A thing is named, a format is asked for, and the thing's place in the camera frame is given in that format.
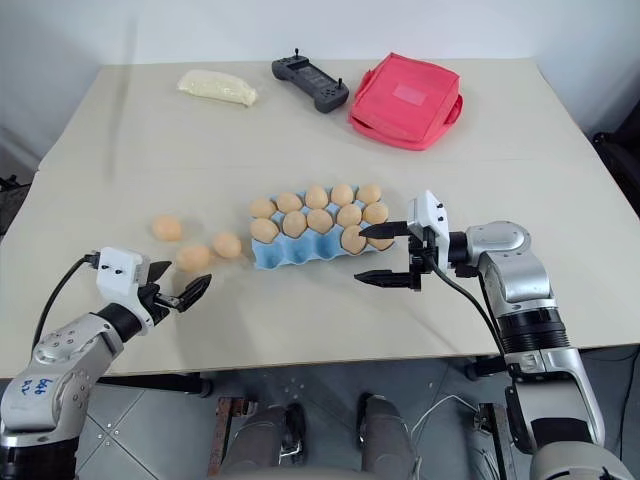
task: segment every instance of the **egg carton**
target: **egg carton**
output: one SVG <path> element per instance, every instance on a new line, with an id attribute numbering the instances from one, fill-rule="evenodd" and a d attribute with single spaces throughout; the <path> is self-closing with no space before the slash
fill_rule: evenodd
<path id="1" fill-rule="evenodd" d="M 352 186 L 351 188 L 353 188 L 355 196 L 358 192 L 358 187 Z M 331 189 L 325 188 L 325 190 L 327 195 L 330 196 Z M 306 191 L 296 193 L 304 203 Z M 270 197 L 274 203 L 276 197 L 277 195 Z M 353 203 L 360 207 L 360 210 L 363 210 L 366 206 L 360 200 L 354 200 Z M 368 243 L 357 254 L 353 254 L 342 248 L 341 237 L 342 232 L 344 232 L 344 227 L 335 223 L 336 215 L 340 208 L 341 207 L 339 205 L 331 202 L 324 208 L 324 210 L 331 215 L 334 221 L 333 227 L 331 227 L 331 230 L 327 233 L 318 233 L 307 227 L 307 229 L 298 238 L 291 238 L 282 233 L 282 221 L 284 220 L 285 214 L 280 211 L 276 211 L 276 213 L 271 216 L 271 221 L 278 225 L 280 233 L 278 233 L 274 238 L 273 242 L 267 244 L 259 242 L 255 238 L 251 240 L 251 248 L 256 257 L 254 264 L 255 268 L 258 270 L 273 270 L 281 267 L 282 265 L 302 265 L 303 263 L 307 263 L 311 260 L 333 260 L 341 255 L 356 257 L 366 252 L 379 252 L 380 250 Z M 300 211 L 306 216 L 311 209 L 304 205 Z M 359 225 L 364 230 L 370 224 L 362 221 Z"/>

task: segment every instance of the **table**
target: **table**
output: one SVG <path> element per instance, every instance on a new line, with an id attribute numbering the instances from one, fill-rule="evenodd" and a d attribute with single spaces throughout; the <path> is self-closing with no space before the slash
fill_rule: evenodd
<path id="1" fill-rule="evenodd" d="M 319 61 L 354 90 L 375 61 Z M 357 134 L 346 108 L 322 115 L 267 62 L 105 67 L 42 161 L 0 246 L 0 377 L 27 362 L 49 293 L 73 261 L 106 245 L 173 259 L 179 245 L 151 236 L 151 219 L 186 219 L 183 242 L 231 230 L 247 258 L 218 262 L 213 288 L 190 311 L 132 340 L 110 374 L 494 352 L 473 307 L 435 276 L 423 292 L 383 290 L 353 274 L 406 270 L 406 242 L 384 253 L 252 268 L 250 200 L 312 183 L 383 187 L 393 219 L 429 188 L 452 230 L 508 219 L 525 226 L 552 280 L 572 343 L 640 341 L 640 222 L 531 60 L 438 60 L 461 75 L 458 124 L 410 152 Z M 191 68 L 245 78 L 251 108 L 177 92 Z M 176 292 L 191 278 L 171 268 Z M 460 280 L 477 296 L 474 279 Z M 95 272 L 62 291 L 46 330 L 101 308 Z"/>

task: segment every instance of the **remote controller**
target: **remote controller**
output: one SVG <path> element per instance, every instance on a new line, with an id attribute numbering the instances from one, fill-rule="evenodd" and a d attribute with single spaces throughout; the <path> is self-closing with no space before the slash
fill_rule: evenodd
<path id="1" fill-rule="evenodd" d="M 273 75 L 279 80 L 289 80 L 313 98 L 316 110 L 329 113 L 347 101 L 349 89 L 342 79 L 336 82 L 313 65 L 307 57 L 298 55 L 281 58 L 271 64 Z"/>

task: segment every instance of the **wall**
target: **wall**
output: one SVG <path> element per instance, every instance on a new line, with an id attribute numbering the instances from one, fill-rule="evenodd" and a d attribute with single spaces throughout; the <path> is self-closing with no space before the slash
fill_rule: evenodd
<path id="1" fill-rule="evenodd" d="M 0 0 L 0 154 L 35 169 L 101 64 L 295 46 L 312 58 L 533 56 L 591 134 L 640 96 L 639 45 L 638 0 Z"/>

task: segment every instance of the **floor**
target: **floor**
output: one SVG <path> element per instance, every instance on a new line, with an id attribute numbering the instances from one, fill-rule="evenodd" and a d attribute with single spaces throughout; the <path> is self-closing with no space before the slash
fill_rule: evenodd
<path id="1" fill-rule="evenodd" d="M 607 448 L 619 451 L 621 406 L 635 347 L 583 355 L 607 429 Z M 504 404 L 505 375 L 477 382 L 461 373 L 464 359 L 266 368 L 213 375 L 209 398 L 135 388 L 96 386 L 78 451 L 80 479 L 204 479 L 219 395 L 252 395 L 261 405 L 299 401 L 305 407 L 312 465 L 359 469 L 354 444 L 356 401 L 364 391 L 386 396 L 412 426 L 440 398 L 457 394 L 472 404 Z M 636 369 L 640 377 L 640 367 Z M 473 413 L 447 401 L 427 419 L 418 444 L 423 480 L 491 479 L 481 451 L 491 439 L 473 430 Z M 627 407 L 625 463 L 640 478 L 640 378 Z M 514 449 L 519 479 L 530 459 Z"/>

